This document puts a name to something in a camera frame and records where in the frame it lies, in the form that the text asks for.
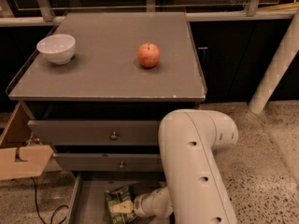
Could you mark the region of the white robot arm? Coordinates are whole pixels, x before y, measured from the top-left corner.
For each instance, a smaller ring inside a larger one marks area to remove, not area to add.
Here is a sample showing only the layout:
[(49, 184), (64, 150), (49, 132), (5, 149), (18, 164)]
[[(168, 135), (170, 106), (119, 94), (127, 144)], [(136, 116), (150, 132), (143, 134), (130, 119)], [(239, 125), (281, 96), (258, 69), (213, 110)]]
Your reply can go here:
[(234, 145), (235, 122), (210, 110), (180, 109), (167, 114), (158, 142), (166, 186), (111, 205), (111, 214), (175, 217), (176, 224), (237, 224), (212, 148)]

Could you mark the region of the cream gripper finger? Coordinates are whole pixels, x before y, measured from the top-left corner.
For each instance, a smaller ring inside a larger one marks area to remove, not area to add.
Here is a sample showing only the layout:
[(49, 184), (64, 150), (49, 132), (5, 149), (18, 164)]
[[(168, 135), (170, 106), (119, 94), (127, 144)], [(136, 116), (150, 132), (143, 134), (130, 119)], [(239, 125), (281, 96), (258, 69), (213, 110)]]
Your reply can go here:
[(134, 211), (134, 204), (131, 201), (114, 204), (111, 212), (114, 214), (130, 214)]

